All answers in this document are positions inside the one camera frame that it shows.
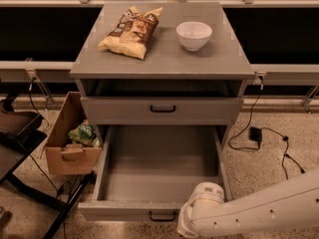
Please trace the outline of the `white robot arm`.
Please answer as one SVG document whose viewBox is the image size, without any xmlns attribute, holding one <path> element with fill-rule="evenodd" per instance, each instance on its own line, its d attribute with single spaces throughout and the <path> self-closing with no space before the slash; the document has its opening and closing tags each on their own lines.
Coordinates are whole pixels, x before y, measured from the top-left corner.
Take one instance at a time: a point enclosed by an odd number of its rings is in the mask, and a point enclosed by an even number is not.
<svg viewBox="0 0 319 239">
<path fill-rule="evenodd" d="M 203 182 L 181 208 L 177 232 L 186 238 L 217 237 L 318 224 L 316 168 L 228 202 L 221 186 Z"/>
</svg>

